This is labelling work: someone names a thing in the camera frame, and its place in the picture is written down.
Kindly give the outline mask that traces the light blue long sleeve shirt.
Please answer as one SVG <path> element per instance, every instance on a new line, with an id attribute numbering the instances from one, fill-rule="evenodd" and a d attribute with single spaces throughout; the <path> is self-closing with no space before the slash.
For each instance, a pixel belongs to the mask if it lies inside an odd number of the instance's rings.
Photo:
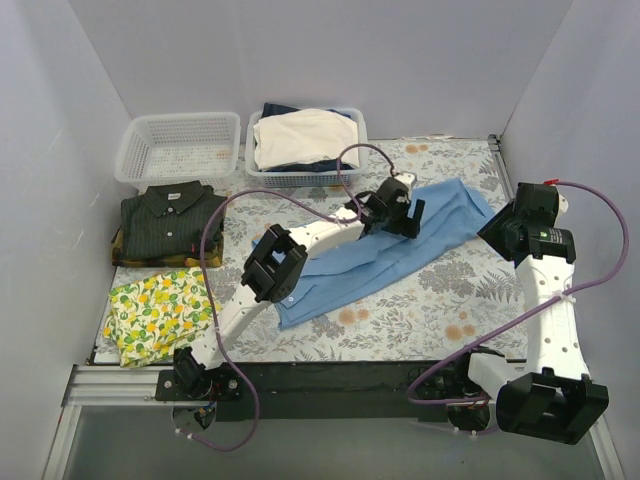
<path id="1" fill-rule="evenodd" d="M 476 237 L 494 209 L 459 179 L 419 187 L 425 208 L 417 238 L 379 231 L 308 260 L 286 299 L 275 305 L 289 329 L 376 293 Z"/>

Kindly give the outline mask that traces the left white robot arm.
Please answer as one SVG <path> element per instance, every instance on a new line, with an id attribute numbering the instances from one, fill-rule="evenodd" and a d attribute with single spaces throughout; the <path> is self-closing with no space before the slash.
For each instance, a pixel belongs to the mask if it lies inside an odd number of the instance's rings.
<path id="1" fill-rule="evenodd" d="M 210 394 L 209 371 L 231 363 L 227 349 L 259 313 L 290 296 L 307 260 L 377 230 L 416 238 L 425 202 L 411 199 L 415 182 L 412 173 L 393 174 L 378 190 L 353 196 L 333 214 L 313 211 L 315 222 L 292 229 L 270 226 L 246 259 L 229 302 L 212 311 L 212 324 L 192 346 L 175 351 L 180 390 L 193 400 Z"/>

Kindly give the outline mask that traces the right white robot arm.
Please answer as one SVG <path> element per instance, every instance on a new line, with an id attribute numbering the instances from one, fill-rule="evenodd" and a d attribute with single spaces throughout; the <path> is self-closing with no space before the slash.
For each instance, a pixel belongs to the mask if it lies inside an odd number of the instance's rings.
<path id="1" fill-rule="evenodd" d="M 528 346 L 523 370 L 484 347 L 452 373 L 464 397 L 484 391 L 495 402 L 504 432 L 575 445 L 609 404 L 608 390 L 595 383 L 584 361 L 574 299 L 567 294 L 576 261 L 570 231 L 555 221 L 566 202 L 556 187 L 519 184 L 516 195 L 479 232 L 502 258 L 513 263 L 527 309 Z"/>

